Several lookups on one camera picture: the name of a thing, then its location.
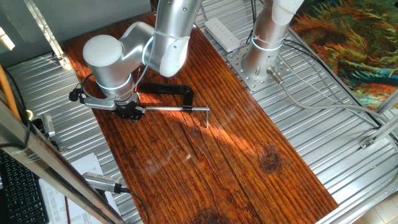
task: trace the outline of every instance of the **connector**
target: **connector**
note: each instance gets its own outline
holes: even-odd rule
[[[267,68],[267,74],[274,78],[278,85],[284,82],[283,78],[275,71],[274,67]]]

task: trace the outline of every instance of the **colorful painting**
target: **colorful painting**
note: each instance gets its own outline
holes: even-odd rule
[[[292,22],[293,30],[373,110],[398,89],[396,5],[396,0],[305,0]]]

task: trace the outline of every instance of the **wood grain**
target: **wood grain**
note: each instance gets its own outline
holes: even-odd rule
[[[67,42],[78,77],[91,73],[81,54],[91,37],[120,38],[136,21],[153,26],[155,15]],[[146,202],[153,223],[315,223],[338,206],[199,29],[192,32],[187,61],[176,76],[151,71],[145,82],[189,85],[194,106],[211,108],[208,129],[205,113],[148,111],[131,124],[94,110],[127,186]],[[93,79],[86,88],[101,96]],[[141,100],[182,106],[180,96],[141,95]]]

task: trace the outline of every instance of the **paper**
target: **paper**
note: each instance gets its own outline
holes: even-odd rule
[[[72,166],[80,173],[92,172],[94,174],[103,174],[100,163],[94,153],[91,153],[75,162],[72,162]],[[45,207],[49,214],[49,224],[68,224],[67,210],[65,203],[65,196],[58,190],[53,188],[46,181],[40,179],[40,188],[43,193]],[[105,192],[108,203],[117,211],[119,210],[113,200],[111,192]],[[68,200],[69,214],[71,224],[100,224],[96,218],[91,216],[84,209],[80,208],[77,204]]]

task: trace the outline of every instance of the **power strip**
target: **power strip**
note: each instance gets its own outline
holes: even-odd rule
[[[227,52],[231,52],[240,47],[241,43],[238,38],[236,38],[217,18],[205,22],[205,28]]]

